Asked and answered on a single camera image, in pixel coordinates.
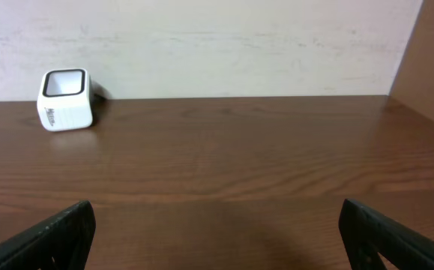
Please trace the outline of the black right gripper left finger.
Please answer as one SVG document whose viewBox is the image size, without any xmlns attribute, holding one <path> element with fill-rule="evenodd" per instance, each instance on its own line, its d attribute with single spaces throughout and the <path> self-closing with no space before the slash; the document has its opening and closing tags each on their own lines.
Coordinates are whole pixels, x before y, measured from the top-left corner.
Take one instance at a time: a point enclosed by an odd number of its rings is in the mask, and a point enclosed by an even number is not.
<svg viewBox="0 0 434 270">
<path fill-rule="evenodd" d="M 0 243 L 0 269 L 84 269 L 96 230 L 83 200 Z"/>
</svg>

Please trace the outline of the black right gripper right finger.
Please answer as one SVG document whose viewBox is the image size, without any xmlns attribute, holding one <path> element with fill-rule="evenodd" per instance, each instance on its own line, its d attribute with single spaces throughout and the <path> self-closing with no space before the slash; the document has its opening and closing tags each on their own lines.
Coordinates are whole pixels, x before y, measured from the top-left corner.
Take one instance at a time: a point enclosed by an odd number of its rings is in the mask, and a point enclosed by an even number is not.
<svg viewBox="0 0 434 270">
<path fill-rule="evenodd" d="M 353 270 L 384 269 L 386 258 L 398 269 L 434 270 L 434 241 L 358 202 L 345 199 L 338 223 Z"/>
</svg>

